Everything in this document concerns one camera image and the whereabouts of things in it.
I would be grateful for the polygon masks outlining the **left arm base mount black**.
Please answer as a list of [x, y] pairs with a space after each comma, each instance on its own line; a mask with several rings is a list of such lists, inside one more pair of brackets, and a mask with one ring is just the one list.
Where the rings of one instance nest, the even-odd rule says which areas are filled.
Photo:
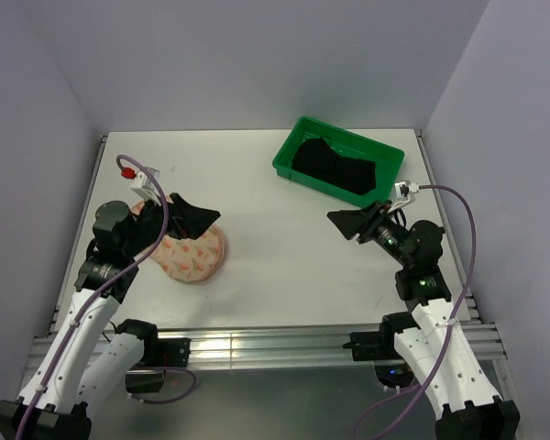
[[128, 396], [146, 404], [169, 404], [188, 397], [197, 376], [188, 369], [191, 340], [161, 339], [153, 351], [125, 375]]

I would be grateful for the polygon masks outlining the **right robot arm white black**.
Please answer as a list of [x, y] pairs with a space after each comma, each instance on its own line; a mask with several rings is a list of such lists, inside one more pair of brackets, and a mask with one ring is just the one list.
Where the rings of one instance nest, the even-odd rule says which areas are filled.
[[327, 217], [345, 239], [374, 242], [401, 264], [395, 286], [407, 310], [383, 317], [372, 348], [402, 358], [412, 369], [420, 383], [416, 396], [426, 396], [434, 409], [436, 437], [513, 439], [519, 410], [483, 372], [438, 265], [444, 228], [428, 220], [398, 225], [380, 203]]

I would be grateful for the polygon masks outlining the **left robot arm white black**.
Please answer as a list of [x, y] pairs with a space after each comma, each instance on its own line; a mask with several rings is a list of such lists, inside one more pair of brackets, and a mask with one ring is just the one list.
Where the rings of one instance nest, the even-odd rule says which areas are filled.
[[138, 214], [121, 201], [96, 210], [93, 240], [60, 331], [18, 397], [0, 401], [3, 438], [86, 439], [97, 411], [131, 368], [159, 368], [158, 329], [139, 320], [126, 319], [104, 352], [98, 357], [93, 352], [125, 300], [138, 263], [164, 237], [198, 238], [219, 216], [176, 192], [166, 203], [145, 202]]

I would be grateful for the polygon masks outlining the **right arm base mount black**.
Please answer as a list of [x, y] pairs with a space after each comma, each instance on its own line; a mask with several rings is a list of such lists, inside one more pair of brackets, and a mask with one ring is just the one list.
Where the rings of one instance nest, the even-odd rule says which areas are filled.
[[354, 362], [371, 362], [382, 386], [397, 389], [413, 384], [413, 371], [395, 349], [384, 342], [381, 331], [350, 333], [342, 348], [351, 352]]

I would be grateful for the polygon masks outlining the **peach floral mesh laundry bag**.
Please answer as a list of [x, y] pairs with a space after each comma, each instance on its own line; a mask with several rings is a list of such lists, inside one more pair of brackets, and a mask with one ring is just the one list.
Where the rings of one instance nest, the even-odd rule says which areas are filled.
[[149, 257], [171, 279], [199, 284], [218, 272], [226, 252], [226, 236], [218, 226], [212, 225], [197, 239], [177, 240], [166, 235]]

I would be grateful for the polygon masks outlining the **black bra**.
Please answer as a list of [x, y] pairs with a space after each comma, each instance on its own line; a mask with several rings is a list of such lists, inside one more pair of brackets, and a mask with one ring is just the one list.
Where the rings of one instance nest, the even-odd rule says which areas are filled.
[[298, 147], [291, 168], [357, 195], [377, 186], [374, 161], [341, 156], [321, 137], [308, 138]]

